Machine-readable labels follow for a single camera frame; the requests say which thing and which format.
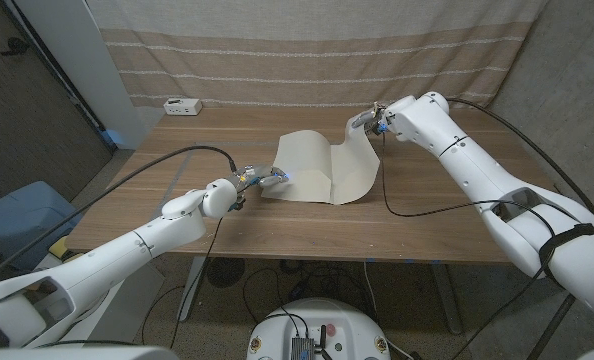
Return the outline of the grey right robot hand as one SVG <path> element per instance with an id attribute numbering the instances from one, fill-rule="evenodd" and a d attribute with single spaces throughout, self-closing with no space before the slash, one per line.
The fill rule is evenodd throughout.
<path id="1" fill-rule="evenodd" d="M 385 105 L 374 102 L 371 109 L 360 113 L 357 118 L 352 121 L 351 128 L 362 128 L 366 133 L 372 132 L 376 135 L 381 135 L 387 132 L 388 126 L 384 115 L 385 110 Z"/>

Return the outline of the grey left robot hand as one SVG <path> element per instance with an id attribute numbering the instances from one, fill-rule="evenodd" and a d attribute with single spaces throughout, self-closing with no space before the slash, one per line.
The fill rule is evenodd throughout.
<path id="1" fill-rule="evenodd" d="M 271 187 L 289 181 L 288 175 L 272 165 L 246 165 L 227 177 L 238 193 L 252 186 Z"/>

